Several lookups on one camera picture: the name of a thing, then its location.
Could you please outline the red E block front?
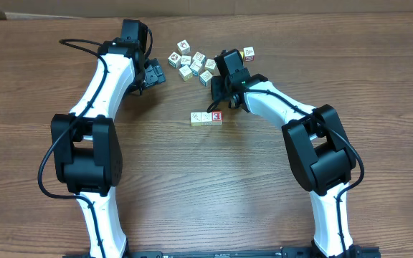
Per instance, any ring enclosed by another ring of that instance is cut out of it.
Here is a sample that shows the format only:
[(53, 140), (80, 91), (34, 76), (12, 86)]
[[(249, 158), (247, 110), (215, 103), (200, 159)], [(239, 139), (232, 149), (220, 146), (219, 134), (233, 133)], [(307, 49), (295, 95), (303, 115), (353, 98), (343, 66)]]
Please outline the red E block front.
[(223, 123), (222, 111), (212, 111), (212, 125), (221, 125)]

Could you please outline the yellow top picture block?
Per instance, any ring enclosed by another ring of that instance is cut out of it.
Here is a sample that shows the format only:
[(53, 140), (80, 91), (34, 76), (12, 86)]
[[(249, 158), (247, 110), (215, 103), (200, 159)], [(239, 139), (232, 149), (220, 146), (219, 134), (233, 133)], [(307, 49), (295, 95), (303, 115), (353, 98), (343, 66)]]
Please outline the yellow top picture block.
[(212, 114), (208, 112), (201, 112), (201, 124), (202, 125), (211, 125), (212, 124)]

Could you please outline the plain wooden picture block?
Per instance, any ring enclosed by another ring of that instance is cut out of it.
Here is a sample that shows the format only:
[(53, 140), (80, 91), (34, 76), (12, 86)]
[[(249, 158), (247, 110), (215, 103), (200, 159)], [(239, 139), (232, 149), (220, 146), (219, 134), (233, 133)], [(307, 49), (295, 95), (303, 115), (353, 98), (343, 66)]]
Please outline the plain wooden picture block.
[(202, 125), (201, 112), (192, 112), (192, 113), (190, 113), (190, 123), (191, 123), (191, 126)]

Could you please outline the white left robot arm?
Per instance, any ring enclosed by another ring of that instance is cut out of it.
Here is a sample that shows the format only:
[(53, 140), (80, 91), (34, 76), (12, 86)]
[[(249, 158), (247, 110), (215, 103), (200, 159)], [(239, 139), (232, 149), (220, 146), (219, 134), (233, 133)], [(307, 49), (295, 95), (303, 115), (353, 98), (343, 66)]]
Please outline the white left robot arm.
[(115, 130), (115, 115), (124, 97), (165, 82), (157, 59), (150, 59), (153, 36), (141, 21), (123, 21), (119, 37), (98, 44), (95, 74), (80, 101), (68, 114), (51, 122), (52, 145), (43, 171), (54, 158), (66, 199), (80, 205), (90, 238), (86, 257), (129, 257), (128, 239), (120, 225), (116, 187), (123, 156)]

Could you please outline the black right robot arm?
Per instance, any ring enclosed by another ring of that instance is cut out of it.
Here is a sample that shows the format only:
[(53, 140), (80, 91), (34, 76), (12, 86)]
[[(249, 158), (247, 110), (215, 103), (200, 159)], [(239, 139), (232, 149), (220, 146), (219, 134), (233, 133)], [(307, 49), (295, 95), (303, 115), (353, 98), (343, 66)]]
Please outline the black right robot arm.
[(211, 84), (212, 104), (227, 101), (281, 129), (290, 169), (310, 194), (315, 222), (313, 248), (320, 257), (350, 257), (346, 194), (351, 172), (364, 165), (330, 105), (313, 107), (285, 95), (261, 74), (251, 75), (237, 49), (214, 58), (219, 75)]

